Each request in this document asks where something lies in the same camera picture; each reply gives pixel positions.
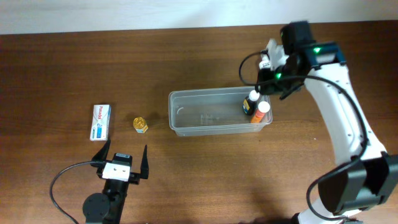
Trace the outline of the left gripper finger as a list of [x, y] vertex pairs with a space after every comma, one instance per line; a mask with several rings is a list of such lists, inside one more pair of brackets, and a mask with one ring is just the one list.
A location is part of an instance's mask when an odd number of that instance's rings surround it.
[[92, 157], [92, 166], [104, 166], [106, 164], [106, 158], [109, 152], [110, 145], [111, 140], [109, 139], [105, 142], [104, 146]]
[[141, 170], [140, 178], [148, 179], [149, 178], [149, 162], [148, 162], [148, 158], [147, 158], [147, 145], [145, 145], [145, 147], [144, 147], [140, 170]]

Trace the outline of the white spray bottle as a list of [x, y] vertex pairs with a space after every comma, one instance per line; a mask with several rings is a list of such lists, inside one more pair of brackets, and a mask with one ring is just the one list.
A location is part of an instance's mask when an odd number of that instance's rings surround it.
[[259, 62], [259, 69], [271, 69], [271, 61], [269, 59], [269, 56], [267, 54], [261, 54], [261, 61]]

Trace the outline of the orange tube white cap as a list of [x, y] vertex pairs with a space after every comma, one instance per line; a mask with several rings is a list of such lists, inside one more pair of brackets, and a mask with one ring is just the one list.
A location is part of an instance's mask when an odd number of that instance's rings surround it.
[[253, 117], [251, 118], [251, 123], [260, 123], [262, 119], [265, 117], [266, 113], [268, 113], [271, 109], [271, 106], [268, 102], [262, 101], [258, 104], [257, 109], [254, 112]]

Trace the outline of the dark bottle white cap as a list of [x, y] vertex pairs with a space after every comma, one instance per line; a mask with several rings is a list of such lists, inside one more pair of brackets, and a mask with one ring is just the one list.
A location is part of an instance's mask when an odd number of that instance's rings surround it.
[[246, 115], [252, 115], [256, 109], [257, 101], [260, 97], [260, 93], [256, 90], [250, 91], [247, 97], [243, 101], [243, 111]]

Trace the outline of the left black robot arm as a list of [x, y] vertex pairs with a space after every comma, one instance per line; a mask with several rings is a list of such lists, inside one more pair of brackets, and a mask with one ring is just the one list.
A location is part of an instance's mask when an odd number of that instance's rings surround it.
[[91, 194], [83, 203], [86, 223], [119, 223], [129, 186], [149, 178], [147, 146], [143, 150], [140, 171], [133, 172], [132, 156], [115, 153], [111, 160], [107, 159], [110, 145], [111, 141], [107, 140], [91, 159], [91, 166], [97, 168], [97, 176], [105, 183], [100, 193]]

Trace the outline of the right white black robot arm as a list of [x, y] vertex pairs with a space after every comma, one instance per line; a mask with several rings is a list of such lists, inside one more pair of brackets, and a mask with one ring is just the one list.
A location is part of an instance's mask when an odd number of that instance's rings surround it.
[[351, 86], [346, 59], [334, 42], [318, 43], [306, 21], [280, 31], [262, 52], [268, 66], [255, 89], [281, 99], [305, 87], [329, 132], [336, 167], [310, 184], [317, 200], [292, 223], [354, 223], [355, 215], [384, 204], [397, 185], [397, 156], [389, 155], [372, 131]]

